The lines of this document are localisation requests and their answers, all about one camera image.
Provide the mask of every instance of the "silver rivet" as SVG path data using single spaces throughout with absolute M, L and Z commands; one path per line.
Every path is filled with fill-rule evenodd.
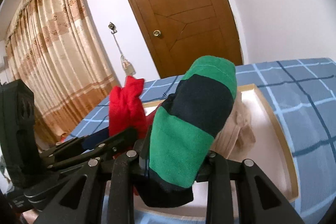
M 250 159 L 247 159 L 247 160 L 244 160 L 244 164 L 248 167 L 251 167 L 251 166 L 254 165 L 254 161 L 250 160 Z
M 88 161 L 88 165 L 89 165 L 90 167 L 96 166 L 97 164 L 98 164 L 98 160 L 96 160 L 96 159 L 90 159 L 90 160 Z
M 209 153 L 209 158 L 213 158 L 213 157 L 215 157 L 216 156 L 216 152 L 214 152 L 214 151 L 210 151 L 210 153 Z
M 130 158 L 135 157 L 137 155 L 137 152 L 135 152 L 134 150 L 129 150 L 127 151 L 126 155 Z

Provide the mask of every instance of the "brown door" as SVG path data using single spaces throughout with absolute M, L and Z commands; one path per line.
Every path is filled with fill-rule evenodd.
M 227 0 L 130 3 L 161 77 L 184 74 L 203 55 L 242 64 L 238 33 Z

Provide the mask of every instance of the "brass door knob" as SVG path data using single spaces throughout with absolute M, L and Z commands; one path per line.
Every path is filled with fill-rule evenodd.
M 160 30 L 155 30 L 155 31 L 153 32 L 153 35 L 154 35 L 155 37 L 159 37 L 159 36 L 161 35 L 161 31 L 160 31 Z

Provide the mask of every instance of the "blue plaid bedsheet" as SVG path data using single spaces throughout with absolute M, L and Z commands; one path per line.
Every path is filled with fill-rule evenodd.
M 255 84 L 282 126 L 298 174 L 300 196 L 293 207 L 307 224 L 317 224 L 336 197 L 335 76 L 336 64 L 328 58 L 236 67 L 238 85 Z M 175 92 L 181 78 L 173 76 L 146 82 L 141 100 L 165 99 Z M 67 139 L 108 126 L 108 104 L 108 98 L 104 99 Z M 142 212 L 136 212 L 135 216 L 136 223 L 186 223 Z

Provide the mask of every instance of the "beige curtain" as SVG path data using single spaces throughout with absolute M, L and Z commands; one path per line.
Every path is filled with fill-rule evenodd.
M 35 132 L 48 143 L 69 134 L 117 84 L 83 0 L 30 0 L 8 30 L 14 79 L 34 92 Z

